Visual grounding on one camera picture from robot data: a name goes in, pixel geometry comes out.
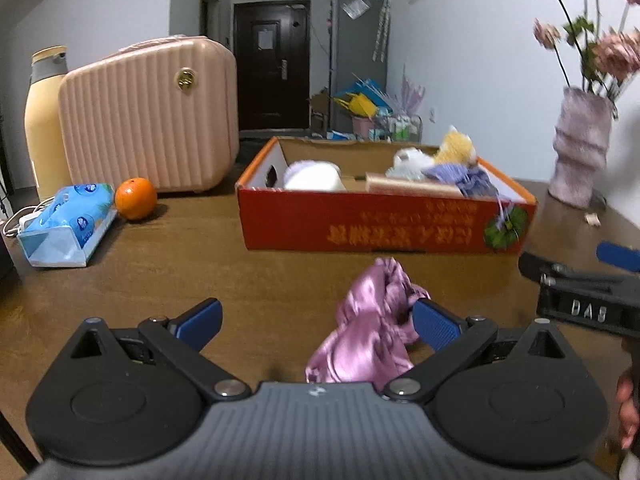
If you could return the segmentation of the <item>person right hand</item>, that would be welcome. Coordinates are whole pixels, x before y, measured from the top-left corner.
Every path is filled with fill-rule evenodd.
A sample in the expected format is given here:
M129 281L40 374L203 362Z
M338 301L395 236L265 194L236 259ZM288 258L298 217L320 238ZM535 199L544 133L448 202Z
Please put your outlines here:
M616 401L620 404L618 410L620 447L623 450L629 450L639 430L639 412L634 405L634 381L630 370L625 370L618 378Z

